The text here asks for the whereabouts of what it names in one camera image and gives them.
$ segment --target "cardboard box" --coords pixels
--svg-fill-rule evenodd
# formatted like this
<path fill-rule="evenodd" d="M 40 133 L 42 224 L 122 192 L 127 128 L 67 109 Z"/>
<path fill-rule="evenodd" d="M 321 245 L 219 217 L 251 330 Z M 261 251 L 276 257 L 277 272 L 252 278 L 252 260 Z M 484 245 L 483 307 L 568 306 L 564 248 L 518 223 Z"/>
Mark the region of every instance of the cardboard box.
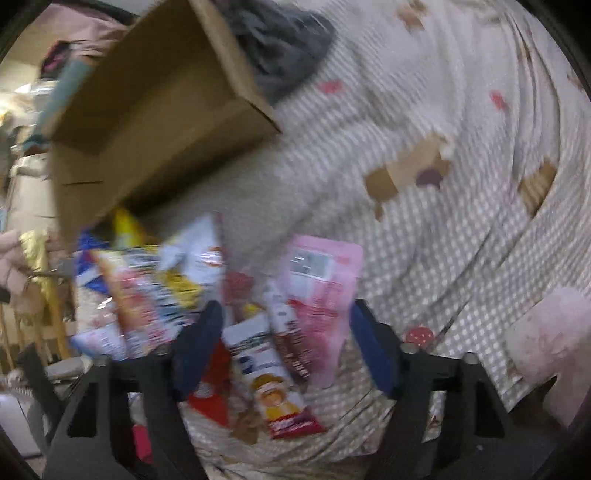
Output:
<path fill-rule="evenodd" d="M 250 66 L 209 0 L 167 0 L 83 82 L 54 131 L 61 234 L 123 204 L 140 214 L 278 131 Z"/>

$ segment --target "chip bag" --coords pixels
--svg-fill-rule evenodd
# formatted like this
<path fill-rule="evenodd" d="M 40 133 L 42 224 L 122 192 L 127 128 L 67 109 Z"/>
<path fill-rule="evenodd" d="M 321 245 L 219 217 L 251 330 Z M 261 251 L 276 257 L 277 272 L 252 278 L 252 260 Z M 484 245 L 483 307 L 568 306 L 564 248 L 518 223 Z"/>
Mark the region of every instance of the chip bag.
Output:
<path fill-rule="evenodd" d="M 157 259 L 143 249 L 93 250 L 92 255 L 118 305 L 118 322 L 131 358 L 174 340 L 192 322 L 171 291 L 150 271 Z"/>

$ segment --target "polka dot fabric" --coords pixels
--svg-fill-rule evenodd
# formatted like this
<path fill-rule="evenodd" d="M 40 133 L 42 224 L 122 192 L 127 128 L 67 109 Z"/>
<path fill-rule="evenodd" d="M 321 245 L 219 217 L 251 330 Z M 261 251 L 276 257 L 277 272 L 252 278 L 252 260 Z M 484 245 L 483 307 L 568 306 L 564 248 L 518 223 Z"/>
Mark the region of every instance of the polka dot fabric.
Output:
<path fill-rule="evenodd" d="M 591 293 L 591 108 L 560 49 L 514 0 L 422 2 L 413 28 L 397 15 L 402 1 L 299 2 L 337 37 L 319 72 L 276 108 L 283 134 L 146 221 L 166 236 L 219 211 L 231 269 L 256 280 L 295 234 L 363 246 L 358 295 L 376 318 L 400 336 L 428 329 L 436 354 L 477 353 L 511 408 L 529 386 L 505 329 L 556 285 Z M 407 188 L 378 222 L 364 176 L 431 131 L 452 162 L 441 190 Z M 544 156 L 558 173 L 531 218 L 517 186 Z M 304 396 L 326 433 L 261 434 L 249 446 L 182 412 L 214 478 L 362 478 L 361 456 L 377 449 L 393 402 L 374 389 L 352 338 L 334 385 Z"/>

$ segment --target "gray fabric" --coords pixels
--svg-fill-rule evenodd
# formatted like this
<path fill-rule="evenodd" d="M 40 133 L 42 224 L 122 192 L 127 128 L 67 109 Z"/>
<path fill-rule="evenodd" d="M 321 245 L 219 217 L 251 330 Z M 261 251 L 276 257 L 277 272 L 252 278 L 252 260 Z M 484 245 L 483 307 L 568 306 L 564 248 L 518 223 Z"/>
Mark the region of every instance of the gray fabric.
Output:
<path fill-rule="evenodd" d="M 232 0 L 220 10 L 272 105 L 316 72 L 335 35 L 325 17 L 267 0 Z"/>

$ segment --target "red package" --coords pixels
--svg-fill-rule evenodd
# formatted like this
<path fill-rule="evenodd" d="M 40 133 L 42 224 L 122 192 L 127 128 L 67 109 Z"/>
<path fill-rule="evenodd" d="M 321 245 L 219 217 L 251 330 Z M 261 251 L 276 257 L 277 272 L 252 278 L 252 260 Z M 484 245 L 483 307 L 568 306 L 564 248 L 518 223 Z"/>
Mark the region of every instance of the red package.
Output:
<path fill-rule="evenodd" d="M 225 428 L 229 425 L 227 393 L 230 382 L 230 361 L 230 352 L 220 340 L 197 391 L 187 400 L 192 408 Z"/>

